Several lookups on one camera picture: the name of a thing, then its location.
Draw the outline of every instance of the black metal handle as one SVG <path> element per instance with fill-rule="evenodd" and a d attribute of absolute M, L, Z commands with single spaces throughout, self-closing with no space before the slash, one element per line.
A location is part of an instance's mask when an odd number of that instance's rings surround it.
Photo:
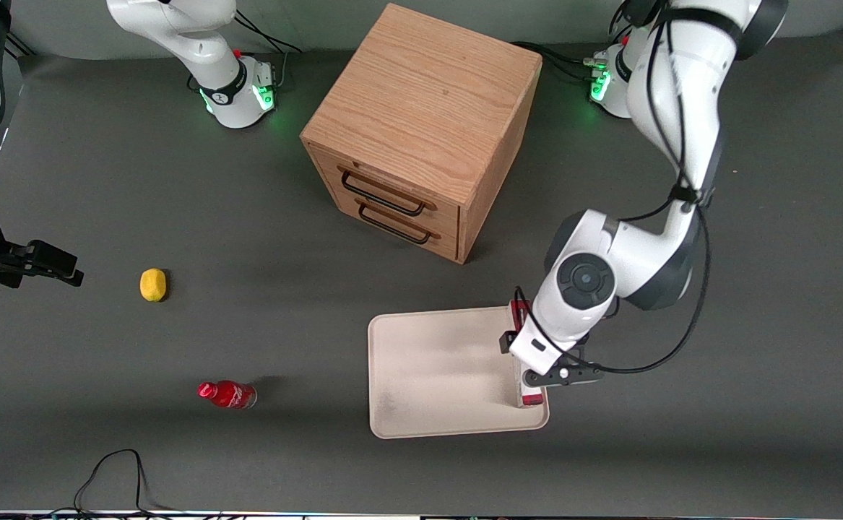
<path fill-rule="evenodd" d="M 347 180 L 349 177 L 351 177 L 351 172 L 343 168 L 341 168 L 341 171 L 343 172 L 343 174 L 341 175 L 341 184 L 345 185 L 345 188 L 347 188 L 348 191 L 354 191 L 355 194 L 364 196 L 365 198 L 368 198 L 376 204 L 384 205 L 385 207 L 388 207 L 389 209 L 394 211 L 398 211 L 399 213 L 407 215 L 408 217 L 417 217 L 418 215 L 421 215 L 421 210 L 424 210 L 424 203 L 418 203 L 418 209 L 411 210 L 408 208 L 401 207 L 401 205 L 398 204 L 392 204 L 390 201 L 379 198 L 376 195 L 371 194 L 371 192 L 369 191 L 361 190 L 361 188 L 358 188 L 352 184 L 348 184 Z"/>
<path fill-rule="evenodd" d="M 424 246 L 424 244 L 428 243 L 428 241 L 431 239 L 431 232 L 430 231 L 425 233 L 424 238 L 417 239 L 415 237 L 412 237 L 408 233 L 402 233 L 402 231 L 396 230 L 395 227 L 387 226 L 386 224 L 384 224 L 382 222 L 379 222 L 378 220 L 376 220 L 376 218 L 366 217 L 366 215 L 363 213 L 363 211 L 365 209 L 366 209 L 366 204 L 361 204 L 360 209 L 358 210 L 358 215 L 360 216 L 360 218 L 362 220 L 364 220 L 366 223 L 369 223 L 369 224 L 372 224 L 372 225 L 374 225 L 378 228 L 381 228 L 381 230 L 389 231 L 389 233 L 394 234 L 395 236 L 399 237 L 400 239 L 405 239 L 407 241 L 410 241 L 411 243 L 417 244 L 418 246 Z"/>

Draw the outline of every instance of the wooden drawer cabinet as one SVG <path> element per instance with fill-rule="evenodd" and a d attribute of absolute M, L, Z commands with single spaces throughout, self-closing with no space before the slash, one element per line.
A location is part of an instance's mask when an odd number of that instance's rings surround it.
<path fill-rule="evenodd" d="M 300 137 L 343 213 L 461 264 L 539 75 L 536 53 L 389 4 Z"/>

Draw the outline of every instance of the white wall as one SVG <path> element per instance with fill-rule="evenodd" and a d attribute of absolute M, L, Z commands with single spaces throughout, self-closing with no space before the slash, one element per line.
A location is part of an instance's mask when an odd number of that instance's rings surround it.
<path fill-rule="evenodd" d="M 353 49 L 387 0 L 238 0 L 261 29 L 305 49 Z M 600 42 L 620 0 L 397 0 L 468 29 L 503 40 L 537 43 Z M 81 59 L 167 56 L 125 33 L 105 0 L 14 0 L 14 32 L 41 53 Z M 781 36 L 843 29 L 843 0 L 790 0 Z M 222 33 L 233 47 L 267 50 L 237 24 Z"/>

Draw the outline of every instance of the red bottle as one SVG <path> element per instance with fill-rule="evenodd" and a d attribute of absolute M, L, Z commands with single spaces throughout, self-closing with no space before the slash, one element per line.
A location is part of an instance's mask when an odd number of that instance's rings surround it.
<path fill-rule="evenodd" d="M 196 394 L 222 408 L 250 408 L 257 402 L 256 389 L 234 381 L 202 383 Z"/>

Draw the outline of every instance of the tray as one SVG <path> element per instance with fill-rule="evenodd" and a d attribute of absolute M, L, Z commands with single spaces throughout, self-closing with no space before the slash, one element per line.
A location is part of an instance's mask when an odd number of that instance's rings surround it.
<path fill-rule="evenodd" d="M 538 429 L 550 406 L 520 406 L 520 365 L 499 351 L 508 306 L 398 313 L 368 327 L 369 422 L 379 438 Z"/>

